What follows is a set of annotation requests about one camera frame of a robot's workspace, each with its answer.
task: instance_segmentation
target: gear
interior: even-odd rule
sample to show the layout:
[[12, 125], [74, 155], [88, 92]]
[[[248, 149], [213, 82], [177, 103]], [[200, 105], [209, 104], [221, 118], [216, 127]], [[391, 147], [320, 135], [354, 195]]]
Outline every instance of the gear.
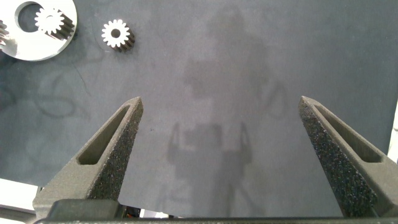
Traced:
[[74, 25], [63, 12], [57, 9], [40, 9], [36, 16], [39, 31], [59, 40], [66, 40], [72, 36]]
[[0, 21], [0, 50], [2, 46], [6, 45], [6, 38], [8, 35], [8, 32], [6, 31], [7, 26]]
[[104, 42], [113, 50], [125, 52], [133, 48], [136, 38], [131, 29], [121, 19], [109, 21], [104, 27], [102, 37], [104, 37]]

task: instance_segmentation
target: gray surface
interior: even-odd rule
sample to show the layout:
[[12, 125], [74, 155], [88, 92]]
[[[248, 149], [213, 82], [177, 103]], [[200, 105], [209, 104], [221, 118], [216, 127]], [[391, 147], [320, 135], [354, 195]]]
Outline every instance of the gray surface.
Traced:
[[[0, 177], [45, 185], [126, 100], [139, 131], [119, 201], [192, 216], [337, 216], [301, 124], [316, 99], [387, 151], [397, 1], [76, 1], [78, 37], [1, 56]], [[121, 18], [127, 55], [101, 40]]]

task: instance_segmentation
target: small gear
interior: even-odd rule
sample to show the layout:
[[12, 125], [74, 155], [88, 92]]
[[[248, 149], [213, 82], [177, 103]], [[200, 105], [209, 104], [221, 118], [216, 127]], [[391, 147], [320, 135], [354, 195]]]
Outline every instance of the small gear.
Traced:
[[7, 26], [0, 21], [0, 50], [3, 46], [6, 45], [6, 38], [8, 35], [8, 32], [6, 31]]
[[66, 40], [72, 36], [75, 25], [63, 12], [54, 8], [40, 9], [36, 16], [36, 26], [39, 31], [59, 40]]
[[104, 42], [113, 50], [125, 52], [134, 47], [136, 38], [131, 29], [121, 19], [109, 21], [104, 27], [102, 37]]

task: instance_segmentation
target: gear hole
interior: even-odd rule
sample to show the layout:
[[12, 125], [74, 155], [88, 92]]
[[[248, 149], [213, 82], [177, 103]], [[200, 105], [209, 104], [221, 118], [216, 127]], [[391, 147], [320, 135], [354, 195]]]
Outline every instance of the gear hole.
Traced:
[[16, 24], [25, 32], [36, 32], [36, 13], [40, 12], [42, 6], [36, 2], [27, 2], [20, 5], [15, 12]]
[[118, 37], [120, 37], [120, 30], [118, 30], [118, 29], [113, 29], [112, 32], [111, 32], [111, 36], [112, 36], [113, 38], [118, 38]]

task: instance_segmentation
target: metal disc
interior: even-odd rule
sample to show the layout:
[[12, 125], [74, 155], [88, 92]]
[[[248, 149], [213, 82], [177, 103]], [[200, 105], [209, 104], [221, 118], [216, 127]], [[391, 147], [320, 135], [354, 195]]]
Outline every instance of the metal disc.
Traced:
[[[25, 32], [19, 27], [18, 16], [21, 10], [29, 4], [39, 4], [44, 9], [61, 10], [73, 22], [75, 27], [72, 36], [67, 40], [58, 40], [43, 32]], [[12, 0], [0, 8], [0, 19], [7, 25], [9, 32], [3, 52], [11, 57], [27, 61], [45, 60], [59, 54], [72, 40], [77, 27], [77, 12], [73, 0]]]

